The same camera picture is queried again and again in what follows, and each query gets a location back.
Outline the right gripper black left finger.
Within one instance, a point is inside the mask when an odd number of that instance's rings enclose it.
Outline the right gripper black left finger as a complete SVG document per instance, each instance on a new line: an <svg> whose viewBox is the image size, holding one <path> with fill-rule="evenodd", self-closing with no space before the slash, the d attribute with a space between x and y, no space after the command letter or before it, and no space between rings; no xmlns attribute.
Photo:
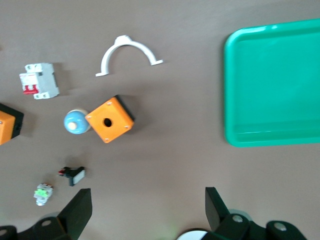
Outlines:
<svg viewBox="0 0 320 240"><path fill-rule="evenodd" d="M77 240L92 216L91 189L82 188L56 217L46 217L17 232L13 225L0 227L2 240Z"/></svg>

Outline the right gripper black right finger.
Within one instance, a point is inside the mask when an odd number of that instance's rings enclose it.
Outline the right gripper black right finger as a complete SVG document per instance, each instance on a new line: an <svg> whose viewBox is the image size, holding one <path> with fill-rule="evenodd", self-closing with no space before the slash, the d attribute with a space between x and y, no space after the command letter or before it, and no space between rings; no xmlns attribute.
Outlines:
<svg viewBox="0 0 320 240"><path fill-rule="evenodd" d="M210 231L204 240L305 240L293 224L272 220L266 227L240 213L230 213L215 187L205 189L205 213Z"/></svg>

